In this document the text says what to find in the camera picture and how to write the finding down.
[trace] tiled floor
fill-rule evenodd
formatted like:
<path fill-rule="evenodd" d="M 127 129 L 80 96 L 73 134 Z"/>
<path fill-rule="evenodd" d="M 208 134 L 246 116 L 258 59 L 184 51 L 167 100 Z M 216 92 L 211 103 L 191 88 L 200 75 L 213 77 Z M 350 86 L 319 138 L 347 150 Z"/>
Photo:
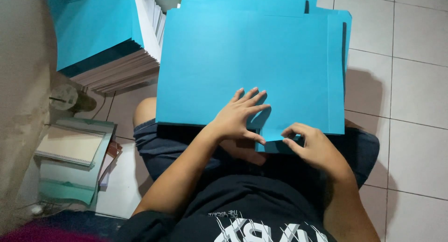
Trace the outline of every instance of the tiled floor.
<path fill-rule="evenodd" d="M 361 197 L 382 241 L 445 241 L 448 237 L 448 0 L 318 0 L 353 16 L 346 84 L 346 118 L 378 136 L 378 162 Z M 157 84 L 108 95 L 96 119 L 118 124 L 126 147 L 117 161 L 131 180 L 117 179 L 101 213 L 136 205 L 151 184 L 133 151 L 132 114 Z M 95 95 L 99 103 L 103 97 Z M 92 117 L 94 113 L 83 115 Z"/>

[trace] denim shorts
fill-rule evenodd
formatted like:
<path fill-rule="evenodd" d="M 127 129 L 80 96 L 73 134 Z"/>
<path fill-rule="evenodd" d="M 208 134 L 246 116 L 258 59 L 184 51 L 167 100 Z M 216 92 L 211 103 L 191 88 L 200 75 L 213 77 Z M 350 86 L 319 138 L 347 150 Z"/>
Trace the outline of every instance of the denim shorts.
<path fill-rule="evenodd" d="M 146 168 L 156 180 L 188 147 L 201 127 L 158 125 L 151 119 L 134 129 L 134 138 Z M 378 138 L 355 128 L 345 128 L 344 135 L 328 135 L 355 174 L 360 188 L 367 180 L 379 153 Z M 254 174 L 281 180 L 301 192 L 311 203 L 323 205 L 326 176 L 296 155 L 271 154 L 261 166 L 233 159 L 218 147 L 200 179 L 198 188 L 230 174 Z"/>

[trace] red fabric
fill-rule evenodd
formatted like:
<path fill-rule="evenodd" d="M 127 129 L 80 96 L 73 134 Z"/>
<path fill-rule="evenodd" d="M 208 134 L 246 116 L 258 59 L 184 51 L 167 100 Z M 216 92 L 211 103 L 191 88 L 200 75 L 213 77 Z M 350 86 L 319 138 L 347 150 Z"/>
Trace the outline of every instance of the red fabric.
<path fill-rule="evenodd" d="M 91 235 L 26 224 L 0 238 L 0 242 L 107 242 Z"/>

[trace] person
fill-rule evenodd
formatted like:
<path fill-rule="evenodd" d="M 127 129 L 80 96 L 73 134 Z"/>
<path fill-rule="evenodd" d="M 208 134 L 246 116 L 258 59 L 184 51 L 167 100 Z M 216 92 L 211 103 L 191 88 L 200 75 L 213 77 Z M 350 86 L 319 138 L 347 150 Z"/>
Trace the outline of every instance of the person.
<path fill-rule="evenodd" d="M 247 151 L 222 142 L 265 144 L 246 120 L 270 107 L 256 105 L 266 91 L 243 93 L 203 128 L 158 125 L 156 99 L 140 103 L 134 137 L 154 183 L 115 240 L 378 242 L 358 192 L 376 162 L 378 139 L 352 127 L 326 136 L 294 123 L 281 135 L 295 155 L 256 153 L 264 159 L 258 165 L 234 159 Z M 296 134 L 303 147 L 290 139 Z"/>

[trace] stack of blue folders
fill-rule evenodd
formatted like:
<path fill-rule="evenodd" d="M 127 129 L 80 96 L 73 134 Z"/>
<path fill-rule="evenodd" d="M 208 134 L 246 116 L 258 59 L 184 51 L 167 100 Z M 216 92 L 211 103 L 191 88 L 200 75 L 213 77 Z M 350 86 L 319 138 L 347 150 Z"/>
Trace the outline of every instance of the stack of blue folders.
<path fill-rule="evenodd" d="M 248 119 L 260 152 L 285 153 L 294 122 L 344 134 L 352 18 L 317 0 L 182 0 L 167 12 L 156 121 L 206 125 L 236 90 L 266 90 L 270 110 Z"/>
<path fill-rule="evenodd" d="M 101 92 L 158 74 L 165 20 L 154 0 L 47 1 L 60 73 Z"/>

